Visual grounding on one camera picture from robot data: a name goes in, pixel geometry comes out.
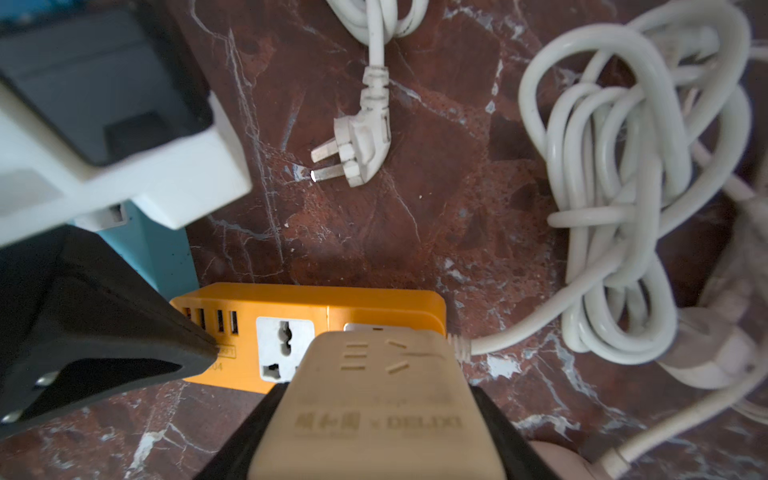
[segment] power cord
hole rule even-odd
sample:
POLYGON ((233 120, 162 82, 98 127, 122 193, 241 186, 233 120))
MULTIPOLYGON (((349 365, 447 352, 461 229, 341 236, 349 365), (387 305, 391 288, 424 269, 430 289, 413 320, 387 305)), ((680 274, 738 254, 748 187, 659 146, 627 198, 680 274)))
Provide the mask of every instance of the power cord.
POLYGON ((317 163, 339 154, 340 164, 313 170, 315 182, 346 177, 350 187, 368 182, 381 168, 392 143, 389 128, 389 70, 384 66, 384 45, 393 37, 416 30, 424 19, 429 0, 413 0, 407 16, 398 20, 396 0, 327 0, 344 27, 368 45, 369 60, 360 93, 360 112, 336 118, 334 137, 312 150, 317 163))
MULTIPOLYGON (((751 128, 750 103, 738 82, 750 54, 768 58, 764 45, 750 50, 750 36, 744 14, 724 0, 678 0, 626 26, 577 28, 533 58, 518 103, 560 210, 548 222, 569 229, 567 286, 503 332, 472 340, 450 336, 458 359, 513 346, 558 316, 575 352, 634 365, 668 351, 678 312, 657 240, 721 189, 758 230, 766 229, 765 199, 733 175, 751 128), (558 61, 585 51, 596 53, 545 126, 536 103, 539 82, 558 61), (632 70, 635 86, 598 84, 613 56, 632 70), (699 137, 715 119, 717 145, 709 152, 699 137), (618 324, 624 315, 626 331, 618 324)), ((743 400, 768 376, 768 336, 752 360, 730 386, 606 453, 591 467, 596 478, 618 478, 645 452, 731 406, 751 419, 768 419, 766 409, 743 400)))

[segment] socket outlet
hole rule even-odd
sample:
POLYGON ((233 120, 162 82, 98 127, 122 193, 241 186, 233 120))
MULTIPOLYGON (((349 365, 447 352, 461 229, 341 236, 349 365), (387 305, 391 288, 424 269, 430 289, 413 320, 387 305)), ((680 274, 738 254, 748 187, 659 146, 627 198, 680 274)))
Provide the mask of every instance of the socket outlet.
POLYGON ((259 375, 265 382, 290 382, 315 339, 310 320, 260 316, 256 319, 259 375))

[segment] power strip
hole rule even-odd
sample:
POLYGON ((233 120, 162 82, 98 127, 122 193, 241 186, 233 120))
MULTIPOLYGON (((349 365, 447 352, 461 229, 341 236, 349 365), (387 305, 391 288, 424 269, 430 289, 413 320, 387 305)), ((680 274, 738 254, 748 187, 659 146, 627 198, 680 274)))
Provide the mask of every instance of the power strip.
POLYGON ((289 382, 316 336, 360 329, 434 330, 445 301, 424 290, 215 283, 171 300, 212 335, 219 356, 189 382, 267 393, 289 382))

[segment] white plastic housing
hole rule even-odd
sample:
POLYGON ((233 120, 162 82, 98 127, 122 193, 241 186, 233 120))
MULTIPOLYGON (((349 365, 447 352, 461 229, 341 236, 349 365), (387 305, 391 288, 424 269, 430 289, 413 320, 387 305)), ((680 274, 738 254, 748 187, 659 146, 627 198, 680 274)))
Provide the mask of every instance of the white plastic housing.
POLYGON ((243 147, 216 96, 205 131, 92 167, 0 84, 0 247, 132 200, 171 229, 250 191, 243 147))
POLYGON ((675 379, 698 389, 722 389, 740 380, 757 354, 741 328, 714 310, 679 310, 680 331, 658 363, 675 379))

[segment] marble surface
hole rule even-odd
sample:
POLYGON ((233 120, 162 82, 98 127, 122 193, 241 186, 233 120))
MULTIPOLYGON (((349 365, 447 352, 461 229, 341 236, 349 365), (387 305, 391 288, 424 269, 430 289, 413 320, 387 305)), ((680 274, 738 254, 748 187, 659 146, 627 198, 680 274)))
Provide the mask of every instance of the marble surface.
MULTIPOLYGON (((560 33, 625 22, 651 3, 433 0, 415 33, 386 47, 392 148, 369 184, 350 189, 343 179, 314 184, 308 169, 310 149, 333 135, 332 119, 357 112, 366 61, 326 3, 169 2, 253 177, 251 194, 187 228, 201 283, 434 290, 452 332, 476 337, 514 325, 561 287, 567 240, 546 224, 554 202, 520 122, 522 73, 560 33)), ((758 32, 768 26, 761 2, 741 5, 758 32)), ((544 109, 582 64, 572 59, 547 75, 544 109)), ((768 71, 750 69, 746 82, 765 78, 768 71)), ((756 98, 760 133, 764 100, 756 98)), ((750 158, 765 146, 754 142, 750 158)), ((716 200, 660 245, 678 304, 695 303, 733 215, 716 200), (691 248, 698 237, 707 241, 691 248)), ((589 459, 703 395, 653 363, 574 354, 557 324, 474 358, 465 374, 526 437, 589 459)), ((768 402, 766 388, 755 398, 768 402)), ((6 439, 0 475, 191 478, 259 399, 182 381, 129 392, 6 439)), ((726 412, 654 450, 627 478, 765 478, 766 432, 726 412)))

